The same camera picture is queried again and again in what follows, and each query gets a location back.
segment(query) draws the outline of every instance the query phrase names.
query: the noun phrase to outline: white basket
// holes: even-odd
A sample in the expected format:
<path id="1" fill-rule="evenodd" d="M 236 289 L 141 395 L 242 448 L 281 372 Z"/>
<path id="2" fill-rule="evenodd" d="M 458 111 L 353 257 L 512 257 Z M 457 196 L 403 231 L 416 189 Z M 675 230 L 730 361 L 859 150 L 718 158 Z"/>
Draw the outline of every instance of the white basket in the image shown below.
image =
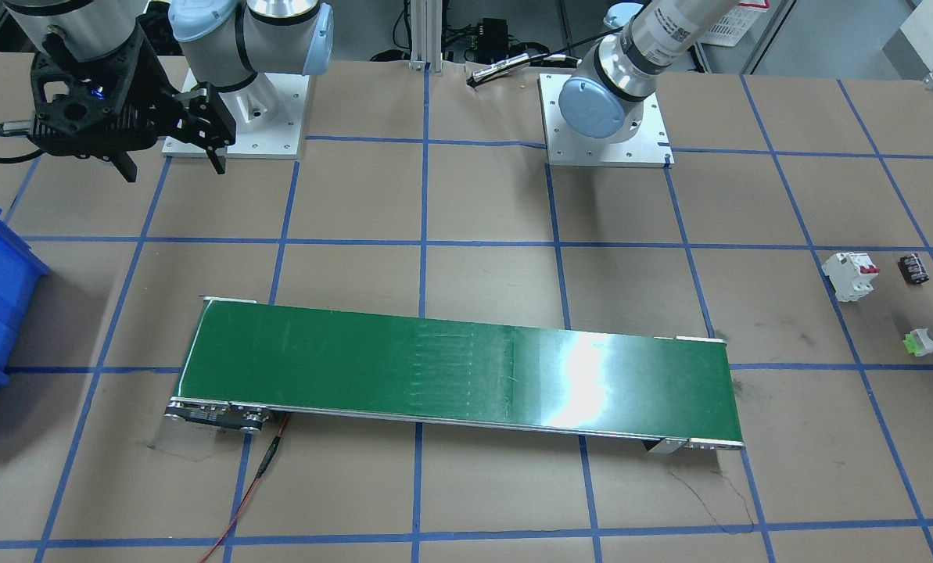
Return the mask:
<path id="1" fill-rule="evenodd" d="M 720 18 L 716 25 L 703 33 L 700 42 L 720 47 L 734 47 L 741 37 L 748 33 L 753 23 L 760 15 L 769 11 L 769 0 L 759 0 L 756 3 L 737 4 L 731 11 Z"/>

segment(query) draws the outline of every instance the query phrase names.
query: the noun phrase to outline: capacitor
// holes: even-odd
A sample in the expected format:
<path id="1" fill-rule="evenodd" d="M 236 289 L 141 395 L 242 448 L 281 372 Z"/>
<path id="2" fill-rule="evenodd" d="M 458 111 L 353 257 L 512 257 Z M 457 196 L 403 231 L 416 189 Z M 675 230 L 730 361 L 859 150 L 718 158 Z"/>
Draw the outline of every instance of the capacitor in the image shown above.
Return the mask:
<path id="1" fill-rule="evenodd" d="M 921 285 L 928 281 L 928 272 L 924 270 L 924 264 L 916 253 L 901 256 L 898 260 L 898 268 L 905 282 L 911 285 Z"/>

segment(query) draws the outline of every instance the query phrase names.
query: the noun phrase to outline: blue tape grid line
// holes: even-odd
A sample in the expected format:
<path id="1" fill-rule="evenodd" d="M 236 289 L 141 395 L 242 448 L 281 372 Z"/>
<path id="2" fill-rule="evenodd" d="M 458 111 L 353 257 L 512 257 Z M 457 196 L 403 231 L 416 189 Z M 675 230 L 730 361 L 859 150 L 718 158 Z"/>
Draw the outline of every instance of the blue tape grid line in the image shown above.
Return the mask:
<path id="1" fill-rule="evenodd" d="M 910 222 L 912 222 L 912 225 L 914 225 L 914 231 L 917 231 L 917 235 L 920 236 L 921 242 L 927 246 L 928 240 L 926 239 L 926 236 L 924 236 L 924 232 L 921 230 L 919 222 L 917 222 L 917 219 L 914 218 L 914 213 L 912 213 L 912 210 L 910 210 L 910 206 L 907 204 L 905 196 L 903 196 L 903 193 L 901 193 L 901 188 L 898 186 L 898 182 L 895 181 L 894 175 L 891 174 L 891 168 L 888 167 L 887 160 L 884 160 L 884 157 L 880 156 L 880 149 L 877 147 L 877 143 L 873 140 L 873 135 L 870 134 L 870 129 L 867 128 L 866 124 L 863 122 L 862 115 L 859 115 L 859 110 L 856 110 L 856 104 L 852 103 L 852 97 L 849 96 L 849 92 L 845 89 L 845 85 L 842 84 L 841 80 L 838 80 L 838 88 L 840 88 L 841 93 L 844 94 L 845 101 L 849 104 L 849 108 L 851 108 L 852 114 L 855 114 L 856 120 L 859 121 L 859 127 L 863 129 L 863 134 L 866 135 L 866 139 L 869 140 L 870 146 L 873 147 L 873 153 L 877 154 L 877 158 L 880 160 L 880 165 L 884 168 L 884 172 L 887 174 L 887 179 L 889 182 L 891 182 L 891 186 L 894 188 L 896 196 L 898 196 L 898 199 L 901 199 L 901 204 L 903 208 L 905 208 L 907 218 L 909 218 Z M 838 312 L 838 321 L 841 323 L 841 328 L 847 332 L 848 327 L 845 327 L 845 319 L 841 317 L 841 310 L 838 309 L 837 304 L 835 304 L 835 310 Z M 851 345 L 851 343 L 849 345 L 852 347 L 852 357 L 855 357 L 856 361 L 859 361 L 859 355 L 856 353 L 855 345 Z M 896 464 L 896 467 L 898 467 L 899 474 L 901 474 L 901 481 L 903 482 L 905 489 L 907 489 L 907 498 L 910 499 L 910 503 L 914 509 L 914 515 L 917 516 L 917 520 L 919 520 L 921 524 L 921 532 L 923 532 L 924 538 L 928 542 L 928 549 L 931 550 L 931 556 L 933 559 L 933 539 L 931 537 L 931 530 L 928 528 L 928 524 L 924 521 L 924 512 L 921 510 L 921 505 L 919 502 L 917 502 L 917 495 L 914 495 L 914 488 L 912 485 L 910 485 L 910 478 L 907 477 L 907 471 L 905 471 L 905 467 L 903 467 L 901 454 L 898 452 L 898 448 L 896 448 L 894 438 L 892 438 L 891 431 L 889 431 L 887 426 L 887 421 L 884 420 L 884 413 L 882 413 L 882 410 L 880 409 L 880 403 L 877 401 L 876 393 L 873 392 L 873 385 L 870 384 L 869 375 L 867 375 L 866 371 L 863 370 L 859 371 L 859 375 L 863 379 L 863 387 L 866 388 L 866 393 L 870 398 L 870 403 L 873 405 L 873 412 L 876 414 L 877 420 L 880 422 L 880 428 L 884 433 L 885 441 L 887 441 L 887 447 L 891 450 L 891 455 L 894 457 L 894 463 Z"/>
<path id="2" fill-rule="evenodd" d="M 563 267 L 563 249 L 560 246 L 560 222 L 556 214 L 556 195 L 553 190 L 553 172 L 549 164 L 544 165 L 546 174 L 546 195 L 549 202 L 549 220 L 553 228 L 553 250 L 556 256 L 556 275 L 560 285 L 560 313 L 563 328 L 570 329 L 570 304 L 567 300 L 567 281 Z M 598 509 L 595 508 L 594 484 L 591 481 L 591 462 L 588 459 L 587 438 L 577 437 L 577 448 L 581 455 L 581 474 L 584 478 L 584 498 L 587 500 L 588 525 L 590 526 L 591 548 L 595 563 L 602 563 L 601 535 L 598 533 Z"/>
<path id="3" fill-rule="evenodd" d="M 928 519 L 933 528 L 933 519 Z M 841 520 L 827 522 L 782 522 L 769 524 L 773 532 L 795 532 L 809 530 L 864 530 L 917 528 L 919 521 L 913 518 L 892 520 Z M 337 535 L 279 535 L 237 536 L 233 545 L 325 545 L 325 544 L 376 544 L 410 543 L 416 537 L 420 542 L 450 542 L 470 540 L 505 539 L 550 539 L 644 536 L 685 536 L 705 534 L 746 534 L 752 531 L 749 524 L 724 526 L 663 526 L 651 528 L 599 528 L 565 530 L 512 530 L 506 532 L 422 532 L 420 534 L 337 534 Z M 88 549 L 116 547 L 208 547 L 215 537 L 196 538 L 105 538 L 105 539 L 58 539 L 48 542 L 48 549 Z M 0 540 L 1 549 L 36 549 L 40 540 Z"/>
<path id="4" fill-rule="evenodd" d="M 419 264 L 419 278 L 417 282 L 417 316 L 424 318 L 427 310 L 428 288 L 428 134 L 431 128 L 431 63 L 424 64 L 421 80 L 424 88 L 423 107 L 421 110 L 421 260 Z M 411 499 L 411 533 L 410 563 L 419 563 L 421 560 L 421 481 L 423 479 L 424 457 L 424 425 L 414 423 L 414 474 Z"/>
<path id="5" fill-rule="evenodd" d="M 278 238 L 278 253 L 275 256 L 275 271 L 272 272 L 272 285 L 268 292 L 268 304 L 275 304 L 278 298 L 279 282 L 282 278 L 282 261 L 285 259 L 285 240 L 289 236 L 289 224 L 292 220 L 292 207 L 296 201 L 296 188 L 299 184 L 299 163 L 292 164 L 292 178 L 289 181 L 289 195 L 285 203 L 285 212 L 282 217 L 282 229 Z M 233 492 L 233 503 L 230 506 L 230 517 L 233 519 L 238 506 L 244 501 L 244 489 L 247 487 L 247 469 L 251 459 L 251 446 L 254 439 L 251 435 L 244 435 L 243 446 L 240 451 L 240 464 L 237 467 L 237 485 Z M 223 548 L 223 563 L 230 563 L 233 560 L 233 539 L 237 535 L 238 523 L 235 523 L 227 534 L 225 547 Z"/>
<path id="6" fill-rule="evenodd" d="M 423 138 L 366 138 L 365 136 L 348 135 L 306 135 L 306 140 L 326 140 L 327 142 L 392 142 L 405 144 L 423 143 Z M 481 142 L 468 139 L 428 139 L 429 144 L 459 144 L 472 146 L 527 146 L 530 149 L 546 149 L 544 142 L 528 142 L 527 140 L 492 140 Z M 660 146 L 670 146 L 667 143 L 657 143 Z M 819 156 L 837 158 L 877 158 L 877 154 L 869 152 L 817 152 L 805 150 L 761 150 L 761 149 L 710 149 L 698 146 L 671 146 L 673 152 L 713 152 L 719 154 L 778 154 L 778 156 Z M 884 158 L 893 160 L 933 160 L 933 154 L 880 154 Z"/>
<path id="7" fill-rule="evenodd" d="M 138 236 L 22 235 L 26 242 L 138 242 Z M 556 246 L 564 249 L 683 249 L 685 242 L 581 242 L 580 240 L 421 240 L 388 238 L 232 238 L 231 236 L 147 236 L 145 242 L 193 243 L 193 245 L 287 245 L 287 246 Z M 809 250 L 809 245 L 760 245 L 760 243 L 689 242 L 689 249 Z M 814 250 L 867 253 L 933 253 L 933 246 L 813 245 Z"/>
<path id="8" fill-rule="evenodd" d="M 688 270 L 692 274 L 692 284 L 695 285 L 695 295 L 699 299 L 699 310 L 702 311 L 702 321 L 706 326 L 706 335 L 710 339 L 716 338 L 716 332 L 713 331 L 713 323 L 709 318 L 709 307 L 706 306 L 705 293 L 702 291 L 702 282 L 699 281 L 699 272 L 695 267 L 695 257 L 692 256 L 692 246 L 688 243 L 688 232 L 685 231 L 685 221 L 682 221 L 681 207 L 678 206 L 678 195 L 674 189 L 674 181 L 671 179 L 671 170 L 664 167 L 664 181 L 667 182 L 667 192 L 671 197 L 671 206 L 674 208 L 674 218 L 678 222 L 678 232 L 681 233 L 681 245 L 685 249 L 685 260 L 688 260 Z"/>
<path id="9" fill-rule="evenodd" d="M 681 234 L 681 243 L 685 249 L 685 260 L 688 261 L 688 270 L 692 274 L 692 284 L 695 285 L 695 295 L 699 300 L 699 310 L 702 311 L 702 320 L 706 326 L 706 335 L 709 338 L 716 337 L 712 318 L 709 316 L 709 305 L 706 304 L 705 292 L 702 291 L 702 281 L 699 279 L 698 270 L 695 267 L 695 258 L 692 256 L 692 246 L 688 241 L 688 232 L 685 231 L 685 222 L 681 217 L 681 207 L 678 206 L 678 195 L 674 188 L 674 180 L 671 178 L 671 170 L 666 165 L 664 167 L 664 181 L 667 182 L 667 189 L 671 197 L 671 207 L 674 209 L 674 217 L 678 222 L 678 231 Z M 752 471 L 752 463 L 748 457 L 748 451 L 741 450 L 741 464 L 745 468 L 745 476 L 748 477 L 748 488 L 752 493 L 752 503 L 755 504 L 755 517 L 757 519 L 757 529 L 762 533 L 762 542 L 766 546 L 766 556 L 769 563 L 776 563 L 776 551 L 773 549 L 773 541 L 769 534 L 769 525 L 766 523 L 766 513 L 762 509 L 762 499 L 759 496 L 759 486 L 755 483 L 755 473 Z"/>
<path id="10" fill-rule="evenodd" d="M 766 144 L 767 146 L 769 146 L 769 150 L 773 151 L 773 143 L 771 143 L 769 132 L 766 130 L 766 125 L 764 125 L 762 114 L 759 113 L 759 108 L 757 108 L 757 105 L 755 104 L 755 99 L 752 97 L 751 89 L 749 88 L 748 82 L 745 80 L 744 76 L 741 76 L 741 85 L 744 86 L 745 95 L 748 96 L 748 104 L 751 104 L 752 112 L 755 114 L 755 120 L 757 121 L 757 124 L 759 125 L 759 129 L 762 129 L 762 136 L 764 140 L 766 140 Z M 840 81 L 838 82 L 838 85 L 841 86 L 842 93 L 845 93 L 845 97 L 846 99 L 848 99 L 848 93 L 846 93 L 844 90 L 845 87 L 841 85 Z M 851 106 L 853 112 L 856 112 L 856 108 L 852 104 L 851 99 L 849 99 L 849 106 Z M 877 156 L 878 156 L 878 154 L 880 154 L 880 151 L 877 150 L 876 143 L 874 143 L 873 139 L 871 139 L 870 132 L 866 129 L 866 126 L 864 126 L 862 122 L 862 117 L 859 117 L 859 114 L 857 114 L 857 112 L 856 112 L 856 119 L 859 121 L 859 124 L 863 126 L 863 133 L 867 136 L 867 139 L 870 139 L 870 146 L 873 146 L 874 153 L 877 153 Z M 799 221 L 799 227 L 801 227 L 803 231 L 803 238 L 806 239 L 807 245 L 809 245 L 810 247 L 810 257 L 812 257 L 813 259 L 814 267 L 816 267 L 817 271 L 820 272 L 820 259 L 819 257 L 817 257 L 816 250 L 814 250 L 813 240 L 810 238 L 809 229 L 807 229 L 806 227 L 806 222 L 803 220 L 801 210 L 799 210 L 799 205 L 796 203 L 794 193 L 792 193 L 792 188 L 791 186 L 789 186 L 789 181 L 785 177 L 785 172 L 782 170 L 782 166 L 780 164 L 780 160 L 778 159 L 778 155 L 774 153 L 773 151 L 773 155 L 771 157 L 773 157 L 773 162 L 774 164 L 776 164 L 776 170 L 778 174 L 780 175 L 782 186 L 784 186 L 785 191 L 787 192 L 787 195 L 789 197 L 789 202 L 792 204 L 792 207 L 794 207 L 794 211 L 796 214 L 796 220 Z M 884 160 L 881 157 L 878 159 L 880 160 L 880 163 L 884 165 L 885 167 Z M 898 188 L 896 188 L 896 184 L 894 183 L 894 181 L 892 181 L 892 178 L 891 178 L 891 182 L 894 185 L 894 189 L 898 190 Z M 907 206 L 905 208 L 910 217 L 910 208 Z M 852 359 L 855 360 L 857 364 L 862 364 L 862 360 L 860 360 L 859 358 L 859 352 L 857 352 L 856 350 L 856 345 L 852 341 L 852 335 L 851 335 L 851 332 L 849 332 L 849 326 L 848 324 L 845 323 L 845 317 L 842 316 L 841 314 L 841 308 L 838 306 L 838 301 L 834 298 L 834 292 L 832 292 L 831 283 L 823 275 L 820 275 L 820 279 L 821 279 L 821 282 L 823 282 L 824 284 L 824 291 L 827 293 L 827 298 L 831 301 L 831 307 L 832 309 L 834 309 L 835 317 L 838 318 L 838 324 L 841 325 L 841 331 L 842 331 L 842 334 L 845 335 L 845 342 L 848 343 L 849 345 L 849 352 L 852 353 Z M 912 484 L 910 484 L 910 479 L 909 477 L 907 477 L 905 467 L 903 467 L 903 463 L 901 461 L 901 455 L 899 455 L 898 450 L 896 449 L 894 439 L 892 438 L 891 432 L 889 432 L 889 428 L 887 426 L 887 421 L 884 420 L 884 414 L 882 414 L 880 405 L 878 405 L 876 393 L 873 392 L 873 386 L 870 384 L 870 379 L 869 377 L 867 377 L 866 370 L 862 370 L 862 368 L 860 368 L 859 376 L 863 381 L 863 387 L 866 388 L 867 398 L 869 398 L 870 405 L 873 407 L 874 414 L 876 414 L 877 423 L 880 424 L 882 435 L 884 435 L 884 439 L 885 439 L 885 442 L 887 442 L 888 449 L 889 451 L 891 451 L 892 460 L 894 460 L 896 469 L 898 469 L 898 473 L 901 475 L 901 481 L 903 485 L 905 486 L 905 490 L 907 492 L 907 498 L 909 498 L 910 503 L 912 504 L 912 507 L 914 509 L 914 515 L 916 515 L 917 521 L 919 522 L 920 527 L 921 527 L 921 532 L 923 532 L 924 538 L 928 542 L 928 549 L 931 550 L 931 556 L 933 559 L 933 540 L 931 537 L 931 531 L 928 530 L 928 524 L 926 523 L 926 520 L 924 520 L 924 514 L 923 512 L 921 512 L 921 506 L 919 502 L 917 502 L 917 496 L 914 495 Z"/>
<path id="11" fill-rule="evenodd" d="M 856 121 L 859 121 L 859 127 L 863 129 L 863 134 L 866 135 L 866 139 L 870 142 L 870 147 L 873 147 L 874 156 L 880 160 L 881 167 L 884 168 L 884 172 L 887 174 L 887 179 L 891 182 L 891 186 L 894 188 L 894 193 L 898 196 L 898 199 L 901 200 L 903 208 L 905 208 L 905 213 L 907 213 L 907 218 L 910 219 L 910 223 L 914 226 L 914 231 L 917 232 L 921 243 L 928 246 L 928 239 L 924 236 L 924 231 L 921 230 L 921 225 L 917 222 L 917 219 L 914 218 L 914 213 L 910 210 L 909 204 L 907 204 L 907 199 L 903 196 L 901 192 L 901 186 L 898 186 L 898 182 L 894 179 L 894 174 L 891 174 L 891 167 L 888 167 L 887 160 L 880 154 L 880 147 L 877 147 L 877 143 L 873 140 L 873 135 L 870 134 L 870 129 L 866 126 L 866 122 L 863 122 L 862 115 L 859 114 L 859 110 L 856 109 L 856 104 L 852 102 L 852 96 L 849 96 L 849 90 L 845 89 L 845 85 L 842 84 L 841 80 L 838 80 L 838 88 L 841 89 L 841 93 L 845 96 L 845 101 L 849 104 L 849 109 L 852 110 L 852 113 L 856 115 Z M 928 254 L 931 254 L 931 261 L 933 263 L 933 252 L 928 250 Z"/>
<path id="12" fill-rule="evenodd" d="M 97 366 L 95 366 L 94 374 L 91 376 L 91 384 L 88 385 L 87 395 L 84 396 L 84 405 L 81 407 L 80 417 L 77 418 L 77 428 L 74 431 L 72 441 L 70 441 L 69 452 L 66 453 L 66 463 L 63 463 L 63 473 L 59 477 L 59 485 L 56 486 L 56 495 L 52 498 L 52 506 L 50 510 L 48 510 L 48 517 L 45 518 L 45 527 L 41 534 L 41 540 L 38 542 L 38 551 L 34 556 L 34 563 L 41 563 L 41 560 L 43 560 L 45 556 L 45 548 L 47 548 L 48 542 L 52 537 L 52 527 L 56 524 L 56 516 L 59 515 L 59 506 L 63 502 L 63 493 L 66 492 L 66 484 L 70 481 L 70 471 L 73 470 L 74 461 L 77 457 L 77 448 L 79 448 L 81 437 L 84 435 L 84 425 L 87 424 L 88 414 L 91 412 L 91 402 L 94 400 L 95 391 L 97 391 L 98 388 L 98 381 L 101 380 L 102 367 L 105 366 L 105 357 L 108 356 L 108 350 L 112 346 L 112 338 L 115 336 L 115 329 L 119 324 L 119 316 L 122 314 L 122 307 L 126 303 L 126 296 L 129 295 L 129 288 L 133 282 L 133 275 L 136 274 L 136 266 L 143 253 L 145 237 L 147 236 L 147 232 L 150 231 L 150 224 L 153 221 L 156 204 L 160 201 L 163 183 L 167 180 L 167 172 L 169 169 L 170 157 L 167 157 L 163 161 L 160 179 L 156 181 L 153 199 L 150 202 L 150 208 L 147 211 L 147 215 L 145 215 L 143 228 L 140 231 L 140 242 L 137 242 L 136 250 L 133 252 L 133 257 L 129 263 L 129 271 L 126 272 L 126 279 L 122 284 L 122 292 L 119 293 L 118 303 L 116 303 L 115 311 L 112 313 L 112 320 L 109 322 L 108 332 L 105 334 L 105 342 L 102 343 L 101 353 L 98 355 L 98 363 Z"/>
<path id="13" fill-rule="evenodd" d="M 933 364 L 810 364 L 799 361 L 756 361 L 730 364 L 732 371 L 933 371 Z M 6 374 L 93 374 L 97 368 L 87 366 L 8 366 Z M 101 374 L 136 374 L 152 371 L 157 374 L 180 374 L 180 366 L 105 366 Z"/>
<path id="14" fill-rule="evenodd" d="M 25 173 L 25 179 L 22 180 L 22 185 L 18 188 L 18 193 L 15 195 L 15 199 L 11 202 L 11 206 L 8 207 L 6 213 L 4 213 L 4 222 L 9 224 L 11 222 L 11 217 L 15 217 L 15 211 L 18 210 L 18 203 L 22 200 L 22 196 L 25 195 L 25 190 L 27 186 L 31 183 L 31 176 L 34 176 L 34 170 L 38 167 L 38 163 L 41 161 L 41 156 L 37 156 L 34 160 L 31 160 L 29 164 L 29 170 Z"/>

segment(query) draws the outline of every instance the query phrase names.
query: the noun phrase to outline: red wire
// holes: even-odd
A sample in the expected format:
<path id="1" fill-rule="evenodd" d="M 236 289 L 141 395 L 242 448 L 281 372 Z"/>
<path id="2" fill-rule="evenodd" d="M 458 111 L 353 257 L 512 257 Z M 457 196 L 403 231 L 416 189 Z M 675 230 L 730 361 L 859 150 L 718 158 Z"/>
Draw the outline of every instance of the red wire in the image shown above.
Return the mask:
<path id="1" fill-rule="evenodd" d="M 282 417 L 282 423 L 279 425 L 279 431 L 277 432 L 276 436 L 279 438 L 282 437 L 282 432 L 285 431 L 285 425 L 288 423 L 289 413 L 286 413 L 285 416 Z M 254 481 L 251 481 L 251 486 L 247 488 L 247 493 L 245 493 L 244 498 L 241 499 L 240 506 L 238 506 L 236 512 L 233 513 L 233 518 L 231 518 L 230 523 L 227 524 L 226 530 L 223 531 L 223 535 L 220 535 L 219 539 L 216 540 L 216 543 L 214 543 L 213 546 L 209 548 L 209 551 L 202 556 L 202 559 L 199 559 L 199 563 L 206 563 L 206 561 L 212 557 L 212 553 L 216 552 L 216 548 L 218 548 L 220 544 L 223 543 L 223 540 L 225 540 L 226 537 L 230 535 L 230 530 L 233 529 L 234 524 L 237 523 L 237 519 L 240 518 L 240 514 L 244 512 L 244 507 L 247 506 L 248 501 L 251 500 L 251 495 L 254 494 L 254 490 L 258 486 L 259 481 L 261 481 L 260 477 L 255 477 Z"/>

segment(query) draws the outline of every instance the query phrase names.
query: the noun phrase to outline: green conveyor belt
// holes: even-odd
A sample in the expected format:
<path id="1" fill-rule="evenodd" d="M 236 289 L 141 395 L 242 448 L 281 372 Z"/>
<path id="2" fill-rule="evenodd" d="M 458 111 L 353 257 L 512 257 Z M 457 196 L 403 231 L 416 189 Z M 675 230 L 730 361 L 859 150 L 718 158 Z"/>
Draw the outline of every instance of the green conveyor belt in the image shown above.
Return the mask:
<path id="1" fill-rule="evenodd" d="M 730 383 L 723 342 L 207 300 L 172 400 L 737 448 Z"/>

